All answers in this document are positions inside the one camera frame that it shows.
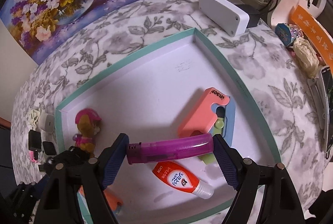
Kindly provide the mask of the pink puppy toy figure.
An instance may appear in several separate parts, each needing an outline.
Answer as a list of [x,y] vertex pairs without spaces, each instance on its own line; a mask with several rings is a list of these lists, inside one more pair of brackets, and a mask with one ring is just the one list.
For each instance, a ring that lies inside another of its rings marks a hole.
[[95,136],[100,132],[101,117],[92,108],[80,110],[75,117],[78,133],[73,136],[75,147],[94,157]]

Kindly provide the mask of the blue and pink case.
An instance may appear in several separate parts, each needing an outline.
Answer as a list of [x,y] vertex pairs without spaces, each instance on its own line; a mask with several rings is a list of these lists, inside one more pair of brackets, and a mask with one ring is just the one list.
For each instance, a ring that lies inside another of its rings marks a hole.
[[[111,208],[112,212],[114,213],[114,215],[118,215],[122,209],[123,206],[123,201],[115,195],[115,193],[109,188],[107,187],[104,191],[104,195],[107,199],[108,205]],[[87,213],[90,214],[89,208],[87,206],[87,202],[85,199],[85,194],[83,191],[83,187],[80,187],[78,190],[78,196],[80,197],[80,199],[82,200]]]

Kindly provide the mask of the pink and blue utility cutter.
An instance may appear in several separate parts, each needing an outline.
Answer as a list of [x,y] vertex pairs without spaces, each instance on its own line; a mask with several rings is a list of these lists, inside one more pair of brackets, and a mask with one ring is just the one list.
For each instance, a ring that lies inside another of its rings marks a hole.
[[205,89],[177,129],[179,138],[200,133],[221,134],[231,146],[235,123],[235,102],[214,87]]

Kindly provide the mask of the orange glue tube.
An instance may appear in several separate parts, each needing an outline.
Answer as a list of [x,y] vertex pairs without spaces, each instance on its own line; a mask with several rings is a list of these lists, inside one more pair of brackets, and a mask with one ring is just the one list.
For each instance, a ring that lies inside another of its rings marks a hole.
[[215,192],[210,184],[200,180],[191,171],[173,161],[157,163],[152,173],[168,186],[202,199],[211,198]]

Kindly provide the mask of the purple lighter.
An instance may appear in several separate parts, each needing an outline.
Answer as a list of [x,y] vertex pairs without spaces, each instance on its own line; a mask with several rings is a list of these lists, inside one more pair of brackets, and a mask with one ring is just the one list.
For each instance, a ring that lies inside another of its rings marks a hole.
[[213,152],[211,134],[152,143],[132,143],[126,150],[129,164],[181,160]]

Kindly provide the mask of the white and grey watch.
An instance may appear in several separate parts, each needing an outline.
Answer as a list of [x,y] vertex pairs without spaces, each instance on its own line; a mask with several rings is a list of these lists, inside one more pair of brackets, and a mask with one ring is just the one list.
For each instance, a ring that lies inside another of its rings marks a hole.
[[56,156],[57,151],[53,142],[43,141],[42,142],[42,151],[46,156]]

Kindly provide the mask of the black charger cube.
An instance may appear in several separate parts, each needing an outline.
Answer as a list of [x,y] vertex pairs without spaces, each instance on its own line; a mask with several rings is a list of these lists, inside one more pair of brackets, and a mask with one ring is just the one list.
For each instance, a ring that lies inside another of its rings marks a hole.
[[32,129],[28,132],[28,149],[32,152],[42,151],[42,139],[40,132]]

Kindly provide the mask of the white charger adapter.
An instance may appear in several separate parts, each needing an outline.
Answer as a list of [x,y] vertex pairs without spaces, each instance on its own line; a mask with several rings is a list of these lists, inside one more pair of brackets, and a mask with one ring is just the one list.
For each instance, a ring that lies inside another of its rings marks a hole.
[[55,117],[49,113],[41,113],[38,119],[38,127],[46,133],[54,131]]

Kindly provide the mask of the teal rimmed white tray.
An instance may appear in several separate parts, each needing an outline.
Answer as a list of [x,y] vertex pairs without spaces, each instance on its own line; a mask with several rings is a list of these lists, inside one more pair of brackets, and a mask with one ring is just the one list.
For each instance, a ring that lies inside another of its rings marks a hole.
[[[196,29],[127,56],[62,101],[55,111],[58,148],[64,151],[73,144],[75,116],[86,107],[102,119],[96,155],[120,133],[132,143],[174,139],[183,119],[211,87],[235,102],[232,146],[259,165],[279,162],[279,149],[252,95],[223,54]],[[181,160],[181,165],[213,186],[210,199],[162,183],[153,175],[152,163],[124,161],[111,186],[124,202],[119,223],[206,223],[230,206],[235,191],[217,165],[205,165],[196,157]]]

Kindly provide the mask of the floral grey blanket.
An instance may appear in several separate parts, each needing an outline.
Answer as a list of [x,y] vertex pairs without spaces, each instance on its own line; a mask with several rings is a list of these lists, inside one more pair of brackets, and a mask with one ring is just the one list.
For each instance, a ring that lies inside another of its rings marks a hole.
[[15,97],[11,156],[17,182],[41,177],[28,156],[30,110],[53,113],[63,99],[123,57],[195,27],[228,59],[256,100],[303,209],[319,197],[328,162],[307,78],[265,22],[230,37],[199,12],[197,0],[139,0],[117,10],[104,2],[73,26],[76,33],[32,72]]

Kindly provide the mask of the cream crumpled cloth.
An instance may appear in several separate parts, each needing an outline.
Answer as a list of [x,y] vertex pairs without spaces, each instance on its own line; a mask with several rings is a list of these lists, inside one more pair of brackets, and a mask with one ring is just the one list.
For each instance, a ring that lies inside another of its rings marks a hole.
[[301,66],[308,75],[308,78],[314,78],[318,72],[319,60],[317,53],[309,41],[301,37],[297,38],[293,42],[293,51],[301,62]]

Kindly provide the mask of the colourful round tin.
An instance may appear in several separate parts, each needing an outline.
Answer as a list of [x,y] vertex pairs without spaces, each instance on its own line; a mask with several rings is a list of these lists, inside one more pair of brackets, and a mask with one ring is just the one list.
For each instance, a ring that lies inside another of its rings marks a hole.
[[304,37],[298,25],[287,23],[278,23],[275,26],[275,34],[286,47],[292,46],[297,38]]

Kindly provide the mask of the white rectangular device box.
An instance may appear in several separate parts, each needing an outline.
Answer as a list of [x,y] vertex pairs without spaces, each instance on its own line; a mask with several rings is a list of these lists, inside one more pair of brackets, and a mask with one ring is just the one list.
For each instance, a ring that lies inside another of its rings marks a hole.
[[199,0],[199,9],[229,36],[243,34],[250,16],[228,0]]

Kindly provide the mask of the orange printed box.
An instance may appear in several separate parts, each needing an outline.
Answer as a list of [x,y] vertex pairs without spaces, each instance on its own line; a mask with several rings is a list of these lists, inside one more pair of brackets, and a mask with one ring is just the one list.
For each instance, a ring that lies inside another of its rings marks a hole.
[[290,20],[300,27],[309,41],[314,45],[315,49],[319,52],[326,65],[332,68],[332,37],[324,27],[300,5],[297,5],[291,13]]

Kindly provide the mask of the black power adapter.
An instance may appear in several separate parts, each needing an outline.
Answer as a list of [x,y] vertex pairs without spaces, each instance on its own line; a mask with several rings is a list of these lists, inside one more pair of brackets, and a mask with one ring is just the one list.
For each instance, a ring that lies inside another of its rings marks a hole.
[[236,6],[249,15],[247,28],[258,26],[261,14],[257,9],[248,4],[238,4]]

